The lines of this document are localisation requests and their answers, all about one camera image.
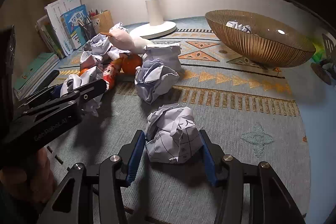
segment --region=blue book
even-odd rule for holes
[[[63,15],[61,15],[61,22],[68,34],[72,48],[78,49],[82,44],[77,35],[77,28],[79,28],[78,21],[84,21],[84,17],[87,15],[85,4],[80,5]]]

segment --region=white round lamp base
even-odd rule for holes
[[[154,37],[161,37],[176,30],[176,23],[171,21],[164,21],[160,25],[150,26],[150,24],[141,25],[129,33],[133,36],[150,39]]]

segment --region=metal bolt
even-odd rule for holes
[[[268,162],[266,162],[266,161],[262,161],[260,163],[260,165],[261,165],[262,168],[265,168],[265,169],[268,169],[268,168],[271,167],[270,164]]]
[[[233,160],[233,157],[231,155],[227,154],[227,155],[223,156],[223,160],[224,161],[231,161],[231,160]]]
[[[84,167],[84,164],[79,162],[77,164],[74,164],[72,168],[74,168],[76,170],[81,170],[83,167]]]
[[[120,160],[120,157],[118,155],[113,155],[110,157],[110,161],[118,161]]]

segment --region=glass bowl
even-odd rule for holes
[[[313,43],[292,27],[255,13],[215,10],[205,17],[215,35],[230,49],[270,67],[295,67],[315,53]],[[251,33],[227,27],[228,21],[250,25]]]

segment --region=green book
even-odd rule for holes
[[[26,71],[16,80],[14,89],[19,91],[29,79],[39,70],[45,62],[48,61],[54,55],[53,52],[41,53],[33,62],[29,64]]]

